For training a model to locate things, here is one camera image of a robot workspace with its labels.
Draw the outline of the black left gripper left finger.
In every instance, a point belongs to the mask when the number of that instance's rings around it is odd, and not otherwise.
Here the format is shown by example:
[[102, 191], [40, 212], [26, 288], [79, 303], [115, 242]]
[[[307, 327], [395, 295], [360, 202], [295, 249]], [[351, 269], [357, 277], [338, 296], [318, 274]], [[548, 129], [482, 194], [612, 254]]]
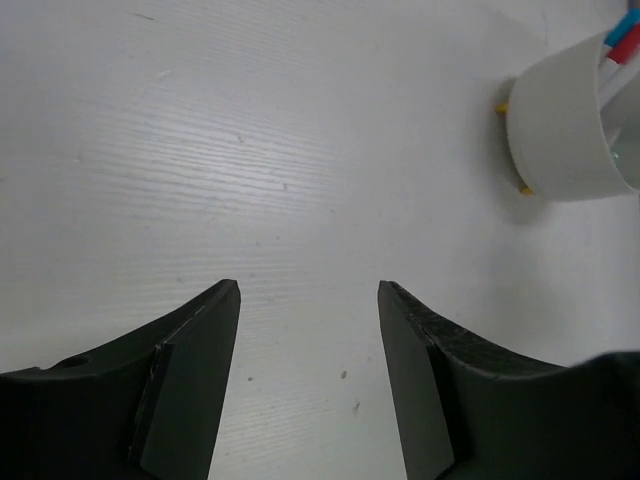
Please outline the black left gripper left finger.
[[207, 478], [239, 311], [237, 282], [222, 280], [51, 368], [45, 478]]

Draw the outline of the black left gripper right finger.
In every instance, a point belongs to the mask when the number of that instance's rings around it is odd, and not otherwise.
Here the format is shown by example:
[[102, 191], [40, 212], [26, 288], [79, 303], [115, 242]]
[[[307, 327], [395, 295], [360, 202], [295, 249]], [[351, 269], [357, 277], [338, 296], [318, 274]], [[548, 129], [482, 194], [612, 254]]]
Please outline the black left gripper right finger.
[[396, 282], [380, 283], [378, 309], [408, 478], [569, 478], [551, 404], [560, 367], [474, 334]]

